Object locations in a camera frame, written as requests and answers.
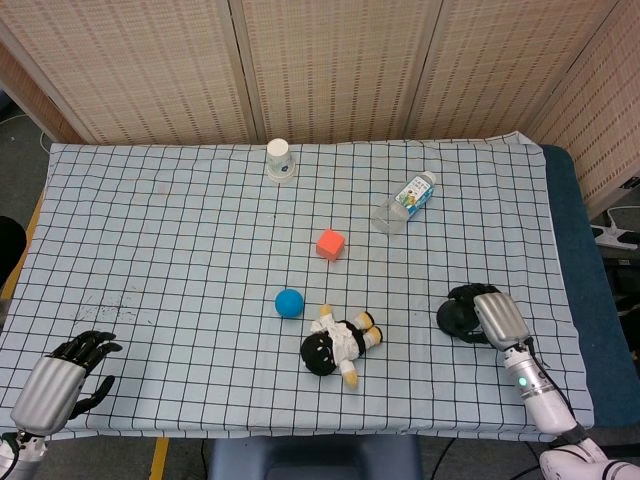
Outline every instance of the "orange cube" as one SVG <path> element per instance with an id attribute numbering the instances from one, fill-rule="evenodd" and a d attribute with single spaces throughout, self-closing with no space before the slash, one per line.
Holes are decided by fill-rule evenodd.
<path id="1" fill-rule="evenodd" d="M 321 257 L 335 262 L 344 248 L 344 237 L 338 232 L 327 228 L 318 243 L 316 243 L 316 253 Z"/>

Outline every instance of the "grid tablecloth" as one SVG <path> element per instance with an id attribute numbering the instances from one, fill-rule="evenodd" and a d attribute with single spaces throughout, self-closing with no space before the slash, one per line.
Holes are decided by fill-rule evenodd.
<path id="1" fill-rule="evenodd" d="M 98 329 L 124 349 L 91 375 L 107 399 L 58 436 L 243 436 L 417 432 L 537 438 L 491 347 L 442 333 L 447 292 L 492 283 L 516 300 L 578 420 L 593 424 L 549 215 L 545 158 L 513 134 L 491 141 L 292 146 L 278 186 L 265 147 L 54 145 L 45 199 L 0 337 L 0 426 L 31 368 L 69 336 Z M 435 194 L 387 236 L 369 216 L 414 172 Z M 328 227 L 335 263 L 315 254 Z M 282 320 L 284 287 L 305 297 Z M 367 309 L 384 343 L 357 360 L 357 389 L 299 356 L 323 303 Z"/>

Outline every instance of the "beige partition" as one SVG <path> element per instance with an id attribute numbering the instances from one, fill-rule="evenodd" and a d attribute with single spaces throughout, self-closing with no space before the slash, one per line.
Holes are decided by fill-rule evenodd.
<path id="1" fill-rule="evenodd" d="M 523 129 L 612 4 L 445 1 L 406 136 L 482 138 Z"/>
<path id="2" fill-rule="evenodd" d="M 623 0 L 540 112 L 531 137 L 566 148 L 591 216 L 640 173 L 640 3 Z"/>
<path id="3" fill-rule="evenodd" d="M 220 5 L 1 2 L 0 39 L 84 127 L 87 143 L 256 141 L 230 15 Z"/>
<path id="4" fill-rule="evenodd" d="M 242 0 L 267 138 L 401 137 L 439 4 Z"/>

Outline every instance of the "silver robotic hand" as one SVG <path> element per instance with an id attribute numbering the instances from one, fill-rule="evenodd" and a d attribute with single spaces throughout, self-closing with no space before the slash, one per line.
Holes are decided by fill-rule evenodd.
<path id="1" fill-rule="evenodd" d="M 44 437 L 59 432 L 68 420 L 107 396 L 113 375 L 94 394 L 78 401 L 85 378 L 107 354 L 122 350 L 114 339 L 112 333 L 87 331 L 38 360 L 11 410 L 18 431 L 2 435 L 0 480 L 33 478 L 47 451 Z"/>
<path id="2" fill-rule="evenodd" d="M 569 401 L 536 359 L 529 329 L 509 295 L 476 284 L 458 287 L 449 297 L 469 307 L 472 302 L 486 340 L 504 352 L 505 368 L 538 429 L 567 441 L 540 456 L 547 480 L 640 479 L 639 467 L 609 460 L 576 421 Z"/>

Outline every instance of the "stuffed toy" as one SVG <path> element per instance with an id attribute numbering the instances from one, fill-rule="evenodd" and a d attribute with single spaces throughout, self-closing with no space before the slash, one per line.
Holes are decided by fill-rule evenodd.
<path id="1" fill-rule="evenodd" d="M 352 360 L 380 342 L 382 331 L 367 312 L 351 322 L 336 322 L 331 306 L 323 305 L 320 318 L 311 324 L 311 335 L 302 342 L 300 355 L 316 375 L 329 375 L 339 367 L 345 383 L 354 388 L 358 384 L 358 374 Z"/>

